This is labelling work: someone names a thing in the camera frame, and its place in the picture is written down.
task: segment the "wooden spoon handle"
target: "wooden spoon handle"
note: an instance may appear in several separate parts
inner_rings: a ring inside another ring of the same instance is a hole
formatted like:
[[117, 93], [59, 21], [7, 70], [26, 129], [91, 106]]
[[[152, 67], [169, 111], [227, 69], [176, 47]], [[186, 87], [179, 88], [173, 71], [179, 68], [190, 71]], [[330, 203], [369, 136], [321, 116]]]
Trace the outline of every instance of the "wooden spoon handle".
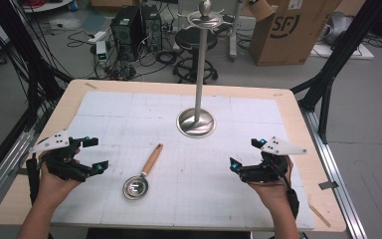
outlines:
[[142, 168], [141, 174], [143, 176], [146, 176], [151, 168], [153, 167], [154, 162], [156, 161], [157, 157], [159, 156], [160, 152], [162, 151], [163, 144], [159, 143], [156, 148], [154, 148], [153, 152], [151, 153], [150, 157], [147, 159], [147, 162], [145, 163], [144, 167]]

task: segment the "human hand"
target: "human hand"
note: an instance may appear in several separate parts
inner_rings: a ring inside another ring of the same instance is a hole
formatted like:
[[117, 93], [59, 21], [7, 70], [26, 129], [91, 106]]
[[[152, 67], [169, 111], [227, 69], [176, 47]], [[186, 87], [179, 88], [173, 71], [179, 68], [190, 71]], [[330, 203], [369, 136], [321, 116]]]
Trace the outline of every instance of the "human hand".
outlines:
[[[49, 151], [42, 152], [39, 159]], [[42, 163], [41, 179], [39, 193], [36, 202], [42, 203], [45, 206], [56, 209], [70, 194], [70, 192], [81, 183], [76, 180], [63, 180], [59, 176], [49, 172], [46, 162]]]
[[[285, 177], [290, 183], [290, 174], [293, 168], [293, 163], [288, 156], [287, 160], [287, 172]], [[259, 194], [260, 199], [262, 199], [263, 204], [269, 210], [275, 210], [283, 206], [289, 206], [287, 201], [287, 187], [281, 181], [270, 181], [270, 182], [249, 182], [248, 183], [256, 192]]]

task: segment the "stool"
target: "stool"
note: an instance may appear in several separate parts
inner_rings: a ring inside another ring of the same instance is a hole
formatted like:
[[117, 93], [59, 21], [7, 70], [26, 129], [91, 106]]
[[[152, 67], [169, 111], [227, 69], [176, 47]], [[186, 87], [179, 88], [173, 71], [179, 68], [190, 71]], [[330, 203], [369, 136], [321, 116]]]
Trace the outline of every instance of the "stool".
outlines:
[[[181, 29], [175, 35], [176, 44], [187, 50], [192, 57], [183, 59], [179, 61], [175, 68], [173, 69], [173, 74], [177, 75], [180, 79], [178, 83], [182, 83], [183, 80], [195, 83], [197, 81], [197, 71], [198, 71], [198, 55], [200, 47], [200, 29], [198, 28], [188, 28]], [[211, 31], [207, 33], [207, 51], [214, 48], [217, 44], [217, 37]], [[185, 66], [184, 63], [191, 61], [191, 67]], [[204, 67], [205, 76], [203, 78], [203, 84], [207, 85], [206, 80], [212, 78], [213, 80], [218, 79], [217, 71], [214, 69], [213, 65], [209, 61], [205, 61], [208, 65], [208, 68]], [[185, 74], [180, 73], [180, 69], [183, 69], [186, 72]]]

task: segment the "wooden table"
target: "wooden table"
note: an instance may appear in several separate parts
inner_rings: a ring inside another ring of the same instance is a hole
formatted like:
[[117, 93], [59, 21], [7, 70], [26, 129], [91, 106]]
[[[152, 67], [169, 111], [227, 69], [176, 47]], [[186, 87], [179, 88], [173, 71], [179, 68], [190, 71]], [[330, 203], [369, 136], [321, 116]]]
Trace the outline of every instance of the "wooden table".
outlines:
[[[70, 83], [53, 112], [39, 140], [70, 125], [84, 95], [89, 91], [146, 93], [161, 95], [195, 95], [195, 86], [134, 82], [106, 82], [75, 80]], [[327, 177], [315, 146], [300, 113], [294, 95], [289, 90], [205, 86], [203, 96], [258, 98], [275, 100], [278, 104], [289, 142], [306, 148], [308, 153], [296, 155], [294, 160], [305, 188], [309, 208], [315, 222], [314, 231], [341, 232], [346, 224], [331, 189], [321, 190], [319, 183]], [[22, 224], [31, 208], [28, 178], [18, 175], [0, 205], [0, 224]]]

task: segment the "concrete floor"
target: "concrete floor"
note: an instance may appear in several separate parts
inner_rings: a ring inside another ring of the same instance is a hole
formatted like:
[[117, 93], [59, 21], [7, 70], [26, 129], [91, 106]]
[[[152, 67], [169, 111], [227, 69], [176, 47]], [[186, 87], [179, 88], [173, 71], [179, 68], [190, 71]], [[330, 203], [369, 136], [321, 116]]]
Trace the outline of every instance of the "concrete floor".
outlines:
[[[76, 31], [47, 35], [50, 49], [61, 64], [76, 78], [93, 72], [90, 46], [67, 47], [68, 36]], [[219, 73], [209, 85], [290, 89], [314, 77], [325, 59], [309, 57], [304, 65], [256, 67], [251, 56], [239, 49], [238, 58], [230, 62], [228, 39], [220, 38], [215, 49], [207, 53]], [[367, 46], [373, 61], [350, 60], [338, 75], [331, 96], [327, 139], [352, 202], [368, 238], [382, 238], [382, 49]], [[143, 74], [162, 67], [142, 67]], [[172, 68], [138, 77], [135, 81], [175, 83]], [[0, 143], [27, 107], [21, 85], [10, 64], [0, 65]], [[0, 189], [0, 200], [11, 184], [8, 178]], [[18, 226], [0, 226], [0, 238], [15, 237]], [[86, 228], [52, 229], [55, 238], [86, 238]], [[255, 238], [267, 238], [257, 233]], [[309, 238], [350, 238], [348, 232], [307, 233]]]

